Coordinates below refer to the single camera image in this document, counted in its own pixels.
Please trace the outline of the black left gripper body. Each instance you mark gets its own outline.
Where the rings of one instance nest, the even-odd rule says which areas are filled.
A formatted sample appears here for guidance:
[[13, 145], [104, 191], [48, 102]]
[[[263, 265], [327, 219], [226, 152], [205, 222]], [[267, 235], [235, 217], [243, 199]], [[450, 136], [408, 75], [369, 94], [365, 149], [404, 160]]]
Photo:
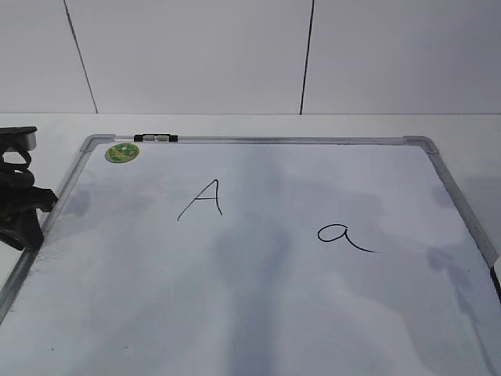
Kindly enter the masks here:
[[34, 189], [30, 152], [36, 147], [35, 126], [1, 128], [1, 213], [24, 210]]

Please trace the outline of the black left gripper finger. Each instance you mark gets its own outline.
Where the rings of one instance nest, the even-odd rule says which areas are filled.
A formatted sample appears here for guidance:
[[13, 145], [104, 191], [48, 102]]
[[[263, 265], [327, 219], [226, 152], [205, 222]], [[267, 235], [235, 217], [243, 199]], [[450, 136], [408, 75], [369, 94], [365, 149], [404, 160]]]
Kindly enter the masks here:
[[38, 251], [43, 241], [34, 209], [1, 215], [1, 242], [18, 251]]
[[58, 197], [50, 189], [30, 188], [30, 207], [42, 212], [51, 212], [58, 202]]

